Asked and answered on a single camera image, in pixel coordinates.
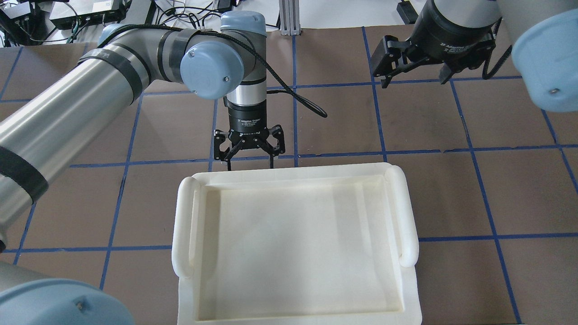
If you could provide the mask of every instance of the electronic device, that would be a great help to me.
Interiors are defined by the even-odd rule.
[[[49,19],[58,29],[71,29],[77,18],[97,25],[122,20],[127,14],[123,0],[70,0],[67,4],[78,17],[65,3],[54,2]]]

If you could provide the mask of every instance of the black tape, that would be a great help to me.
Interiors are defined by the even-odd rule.
[[[170,81],[169,78],[166,76],[165,73],[165,68],[162,65],[162,51],[165,48],[165,42],[166,42],[166,38],[169,37],[169,35],[172,33],[172,31],[166,32],[163,34],[163,36],[161,37],[160,42],[158,42],[158,48],[157,48],[157,65],[158,65],[158,70],[161,72],[161,76],[163,77],[164,80],[166,81]]]
[[[112,43],[111,45],[122,47],[123,49],[129,51],[132,55],[134,55],[140,61],[140,63],[142,63],[144,69],[146,70],[146,74],[149,76],[149,83],[153,82],[153,76],[150,73],[149,65],[146,64],[145,59],[143,59],[143,57],[140,56],[140,54],[137,51],[121,43]]]
[[[267,80],[267,77],[261,78],[261,79],[257,79],[257,80],[250,80],[250,81],[241,81],[241,86],[251,86],[254,84],[260,84],[262,82],[264,82],[265,80]]]
[[[2,146],[0,146],[0,174],[20,185],[30,195],[32,203],[48,190],[48,182],[38,169]]]
[[[120,73],[123,74],[123,76],[128,81],[128,84],[131,86],[132,101],[134,102],[137,98],[139,98],[140,94],[143,92],[143,84],[142,81],[140,80],[139,73],[132,66],[129,59],[123,57],[122,55],[116,53],[115,51],[111,51],[108,49],[94,49],[83,55],[78,60],[78,62],[84,62],[89,58],[102,60],[112,65],[115,69],[117,69]]]
[[[183,78],[180,75],[180,62],[184,57],[184,53],[187,51],[188,43],[198,32],[200,32],[198,29],[183,29],[176,35],[173,41],[173,47],[169,54],[169,67],[173,71],[173,76],[177,78],[177,80],[173,80],[174,82],[183,82]]]
[[[245,35],[245,34],[243,34],[243,33],[241,33],[241,32],[238,32],[238,31],[228,30],[227,32],[232,33],[232,34],[237,34],[237,35],[241,36],[242,38],[244,38],[244,39],[247,41],[247,43],[249,43],[249,45],[251,46],[251,48],[253,49],[253,51],[255,51],[255,52],[257,51],[257,50],[255,49],[255,44],[253,44],[253,42],[251,42],[251,39],[249,39],[249,38],[247,37],[247,35]],[[255,69],[255,67],[257,66],[257,57],[256,57],[256,56],[253,56],[253,58],[254,58],[255,61],[254,61],[254,63],[253,63],[253,67],[251,68],[251,70]]]

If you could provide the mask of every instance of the robotic arm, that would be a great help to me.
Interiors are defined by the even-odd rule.
[[[514,45],[488,72],[495,48],[491,27],[497,29],[501,17]],[[400,42],[386,35],[370,63],[382,88],[396,75],[429,64],[443,64],[439,80],[444,84],[481,64],[483,79],[489,79],[510,52],[538,107],[578,110],[577,0],[428,0],[410,38]]]
[[[0,252],[6,229],[33,204],[74,157],[155,79],[184,83],[206,99],[226,96],[231,130],[217,130],[215,159],[231,168],[242,149],[284,153],[281,126],[267,128],[265,19],[255,12],[229,12],[221,33],[151,25],[110,25],[98,49],[0,123]],[[321,116],[317,105],[284,90]],[[267,142],[269,135],[276,146]],[[220,145],[228,137],[231,146]]]

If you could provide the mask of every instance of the white tray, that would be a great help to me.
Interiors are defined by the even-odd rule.
[[[397,166],[198,173],[177,199],[178,324],[420,324],[417,256]]]

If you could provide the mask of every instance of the wires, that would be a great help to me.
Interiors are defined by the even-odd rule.
[[[182,28],[176,28],[176,27],[169,27],[169,26],[161,26],[161,25],[126,25],[126,26],[122,26],[118,29],[116,29],[114,32],[112,32],[105,40],[102,41],[102,43],[100,43],[98,45],[98,49],[103,48],[104,46],[106,46],[111,40],[113,40],[115,37],[119,36],[120,34],[126,32],[126,31],[130,31],[132,29],[164,29],[164,30],[168,30],[168,31],[182,31]],[[291,96],[293,96],[293,98],[295,98],[298,102],[300,102],[301,104],[303,104],[303,106],[307,107],[308,109],[310,109],[313,113],[321,116],[321,117],[327,117],[327,112],[325,112],[321,107],[319,107],[319,105],[315,104],[314,102],[312,102],[311,100],[297,94],[295,91],[293,91],[293,89],[291,89],[287,83],[285,83],[283,81],[283,79],[281,79],[281,77],[277,74],[277,72],[275,72],[275,70],[267,63],[267,61],[265,61],[265,59],[259,54],[257,53],[253,48],[251,48],[250,46],[248,46],[247,44],[241,42],[240,40],[226,35],[226,34],[221,34],[218,32],[213,32],[213,31],[199,31],[197,32],[197,35],[205,35],[205,36],[215,36],[218,38],[223,38],[226,40],[229,40],[237,45],[239,45],[240,47],[244,48],[245,50],[247,50],[251,55],[253,55],[255,57],[255,59],[257,59],[257,61],[259,61],[273,76],[273,78],[275,78],[275,80],[277,80],[277,82],[279,82],[279,84],[281,85],[281,87],[283,88],[282,90],[271,90],[271,91],[267,91],[268,94],[278,94],[278,93],[286,93],[289,94]]]
[[[80,17],[78,16],[78,12],[76,12],[76,10],[74,9],[73,6],[71,6],[68,2],[63,2],[68,8],[70,8],[72,10],[72,12],[74,12],[74,17],[76,20],[76,24],[79,25],[80,24]]]
[[[44,40],[39,40],[39,39],[35,39],[32,37],[32,35],[30,35],[30,33],[28,33],[25,29],[22,28],[22,26],[19,26],[21,30],[23,30],[26,35],[28,36],[28,38],[34,42],[39,42],[39,43],[51,43],[51,42],[62,42],[63,40],[65,40],[67,43],[72,43],[76,40],[76,38],[78,37],[78,34],[86,27],[88,26],[88,19],[86,21],[86,23],[84,23],[84,25],[82,25],[81,27],[79,27],[79,24],[77,24],[75,22],[73,28],[72,28],[72,34],[67,37],[67,38],[61,38],[61,39],[51,39],[51,40],[46,40],[50,35],[52,35],[52,33],[56,30],[56,27],[54,27],[49,33],[48,35],[46,35],[46,37],[44,38]]]
[[[175,6],[175,2],[182,3],[183,5],[182,6]],[[173,4],[172,4],[173,6],[171,8],[163,9],[155,1],[155,5],[157,6],[157,18],[155,20],[155,23],[157,25],[166,25],[167,23],[170,23],[171,21],[179,20],[185,24],[190,23],[193,26],[193,28],[204,28],[205,27],[205,20],[208,19],[209,17],[211,17],[211,16],[221,17],[221,13],[218,10],[209,9],[209,7],[211,7],[212,4],[213,4],[213,2],[209,3],[204,8],[202,8],[202,7],[196,7],[196,6],[187,6],[184,1],[173,0]],[[187,9],[195,9],[195,10],[198,10],[198,12],[196,12],[196,13],[187,12]],[[197,15],[201,15],[203,12],[206,12],[206,13],[200,17],[197,16]]]
[[[293,91],[293,89],[291,89],[283,81],[283,79],[281,79],[281,77],[277,74],[277,72],[275,72],[275,70],[273,70],[273,68],[265,61],[265,59],[261,55],[259,55],[259,53],[257,53],[254,49],[252,49],[250,46],[248,46],[247,44],[241,42],[240,40],[238,40],[232,36],[229,36],[226,34],[221,34],[218,32],[199,32],[198,35],[216,36],[219,38],[224,38],[224,39],[230,40],[231,42],[236,43],[240,47],[244,48],[249,53],[251,53],[263,66],[265,66],[265,68],[271,73],[273,78],[275,78],[275,80],[277,80],[279,82],[281,87],[283,87],[282,90],[268,91],[267,93],[269,93],[269,94],[277,94],[277,93],[289,94],[289,95],[293,96],[293,98],[295,98],[298,102],[303,104],[303,106],[310,109],[313,113],[315,113],[321,117],[327,117],[327,112],[325,112],[323,110],[323,108],[319,107],[319,105],[315,104],[314,102],[310,101],[309,99],[307,99],[307,98],[297,94],[295,91]]]
[[[502,18],[500,17],[500,19],[498,19],[498,21],[496,22],[496,25],[494,26],[494,37],[498,34],[498,30],[500,28],[501,22],[502,22]],[[490,70],[490,72],[488,72],[488,68],[490,67],[490,59],[492,58],[492,55],[490,54],[490,56],[484,62],[484,68],[481,71],[481,78],[484,80],[488,80],[488,79],[492,78],[496,74],[496,72],[498,70],[500,70],[500,68],[506,62],[507,58],[510,57],[511,53],[512,53],[512,46],[510,45],[506,49],[506,51],[504,51],[504,54],[502,54],[502,56],[498,59],[498,62],[496,62],[496,64],[492,68],[492,70]]]

